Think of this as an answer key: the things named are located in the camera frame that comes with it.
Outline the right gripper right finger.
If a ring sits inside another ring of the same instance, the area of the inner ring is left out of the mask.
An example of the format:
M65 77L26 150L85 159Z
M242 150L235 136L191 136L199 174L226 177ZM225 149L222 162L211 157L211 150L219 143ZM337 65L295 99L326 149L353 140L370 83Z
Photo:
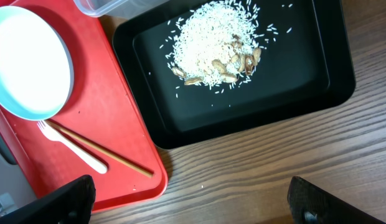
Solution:
M385 224L298 176L291 179L287 201L295 223Z

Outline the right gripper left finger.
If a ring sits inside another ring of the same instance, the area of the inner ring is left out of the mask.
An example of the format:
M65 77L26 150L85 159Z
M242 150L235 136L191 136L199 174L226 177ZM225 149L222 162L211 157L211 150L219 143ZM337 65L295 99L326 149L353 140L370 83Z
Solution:
M95 203L92 176L83 175L3 217L0 224L88 224Z

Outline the light blue bowl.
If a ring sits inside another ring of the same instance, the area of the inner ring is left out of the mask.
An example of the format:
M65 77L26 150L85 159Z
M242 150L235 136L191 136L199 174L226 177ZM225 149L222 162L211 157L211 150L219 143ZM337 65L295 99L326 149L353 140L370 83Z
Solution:
M29 121L55 116L74 84L71 54L59 33L36 13L0 7L0 105Z

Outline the rice and peanut leftovers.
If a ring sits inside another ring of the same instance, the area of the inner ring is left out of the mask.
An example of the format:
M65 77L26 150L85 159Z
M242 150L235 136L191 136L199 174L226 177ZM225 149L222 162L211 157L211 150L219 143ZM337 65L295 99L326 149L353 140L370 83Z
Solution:
M280 30L260 27L260 6L253 1L210 1L189 11L189 17L167 21L173 26L158 52L182 86L204 86L216 94L251 82L261 53L276 42Z

